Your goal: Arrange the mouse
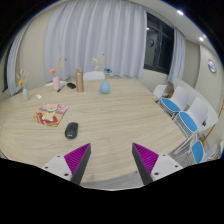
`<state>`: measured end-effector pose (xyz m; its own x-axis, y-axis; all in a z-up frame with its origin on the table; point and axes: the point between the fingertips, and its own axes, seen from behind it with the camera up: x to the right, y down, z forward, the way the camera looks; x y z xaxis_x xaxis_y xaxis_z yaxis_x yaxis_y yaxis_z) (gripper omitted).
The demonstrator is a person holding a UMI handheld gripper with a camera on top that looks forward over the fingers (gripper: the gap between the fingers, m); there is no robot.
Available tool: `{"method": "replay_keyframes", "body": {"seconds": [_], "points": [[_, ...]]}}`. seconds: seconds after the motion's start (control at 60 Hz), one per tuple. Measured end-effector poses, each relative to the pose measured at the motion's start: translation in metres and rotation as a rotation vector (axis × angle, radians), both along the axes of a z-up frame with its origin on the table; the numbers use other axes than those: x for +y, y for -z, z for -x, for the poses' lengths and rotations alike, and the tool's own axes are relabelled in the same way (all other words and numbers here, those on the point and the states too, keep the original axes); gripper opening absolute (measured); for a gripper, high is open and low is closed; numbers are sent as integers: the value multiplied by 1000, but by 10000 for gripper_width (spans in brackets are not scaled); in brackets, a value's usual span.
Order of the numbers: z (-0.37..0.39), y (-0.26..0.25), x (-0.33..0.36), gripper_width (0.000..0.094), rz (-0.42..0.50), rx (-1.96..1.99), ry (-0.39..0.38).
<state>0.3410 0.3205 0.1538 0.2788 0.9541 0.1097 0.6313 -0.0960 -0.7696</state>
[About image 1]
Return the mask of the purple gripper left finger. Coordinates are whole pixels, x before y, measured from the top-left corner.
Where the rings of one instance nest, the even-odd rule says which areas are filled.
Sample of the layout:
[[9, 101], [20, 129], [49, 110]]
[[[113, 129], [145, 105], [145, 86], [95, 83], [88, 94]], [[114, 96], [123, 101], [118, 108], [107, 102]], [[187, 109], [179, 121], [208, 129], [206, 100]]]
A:
[[90, 155], [91, 144], [88, 143], [66, 155], [54, 156], [42, 167], [42, 169], [79, 185]]

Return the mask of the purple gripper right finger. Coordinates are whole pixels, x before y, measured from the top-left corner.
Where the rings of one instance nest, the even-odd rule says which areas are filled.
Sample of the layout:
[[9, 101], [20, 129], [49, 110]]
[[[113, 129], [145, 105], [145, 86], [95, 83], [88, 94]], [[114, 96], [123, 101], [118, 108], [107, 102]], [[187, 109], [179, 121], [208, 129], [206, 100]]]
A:
[[132, 144], [132, 154], [144, 185], [182, 169], [168, 154], [157, 154], [137, 143]]

